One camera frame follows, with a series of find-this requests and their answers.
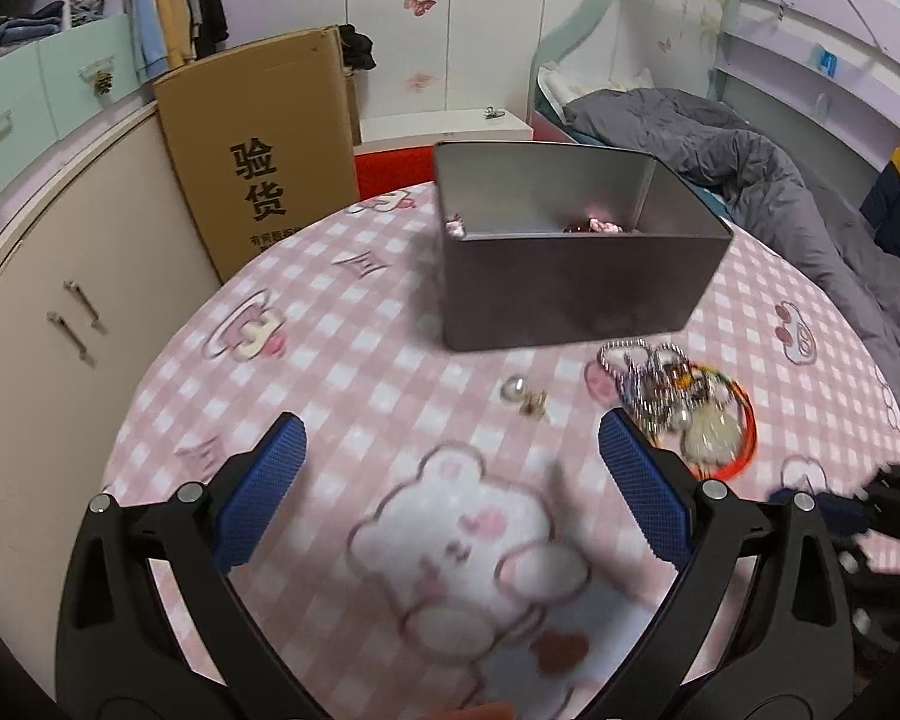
drawer knob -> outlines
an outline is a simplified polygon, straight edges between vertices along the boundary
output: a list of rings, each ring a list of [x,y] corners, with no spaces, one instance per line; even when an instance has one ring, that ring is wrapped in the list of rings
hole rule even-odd
[[[97,97],[109,95],[113,89],[113,74],[106,70],[101,70],[93,76],[93,93]]]

pink checkered tablecloth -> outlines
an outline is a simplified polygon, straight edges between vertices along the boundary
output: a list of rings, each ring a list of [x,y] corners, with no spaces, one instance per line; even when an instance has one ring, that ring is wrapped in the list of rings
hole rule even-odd
[[[314,697],[338,720],[498,699],[527,720],[573,717],[674,571],[597,452],[615,401],[599,343],[442,346],[432,195],[425,184],[365,201],[247,265],[149,369],[104,483],[123,505],[166,499],[297,413],[306,466],[230,576]],[[759,442],[731,482],[741,497],[807,482],[850,493],[900,463],[900,414],[864,346],[746,233],[687,327],[663,340],[749,391]],[[500,398],[514,373],[548,391],[545,420]],[[871,557],[893,565],[900,550],[879,541]],[[191,664],[213,675],[172,575],[156,573]]]

drawer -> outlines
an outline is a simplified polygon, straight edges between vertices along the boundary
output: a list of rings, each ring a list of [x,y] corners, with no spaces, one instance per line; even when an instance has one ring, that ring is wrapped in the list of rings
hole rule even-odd
[[[0,635],[51,695],[84,507],[146,368],[217,288],[156,115],[74,177],[2,263]]]
[[[66,29],[41,40],[37,50],[58,138],[140,86],[125,14]],[[95,91],[96,73],[111,74],[108,93]]]
[[[0,191],[55,141],[36,44],[21,47],[0,59]]]

gray comforter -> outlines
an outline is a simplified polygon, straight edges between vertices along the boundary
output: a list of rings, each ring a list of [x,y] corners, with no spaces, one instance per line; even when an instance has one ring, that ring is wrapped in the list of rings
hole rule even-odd
[[[564,109],[580,132],[647,151],[715,188],[735,223],[821,287],[900,405],[900,261],[856,208],[722,103],[674,89],[606,90]]]

yellow jacket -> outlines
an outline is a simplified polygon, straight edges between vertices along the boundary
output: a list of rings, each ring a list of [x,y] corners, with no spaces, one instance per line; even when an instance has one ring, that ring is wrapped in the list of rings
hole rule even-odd
[[[156,0],[156,9],[167,45],[170,70],[192,61],[194,44],[187,0]]]

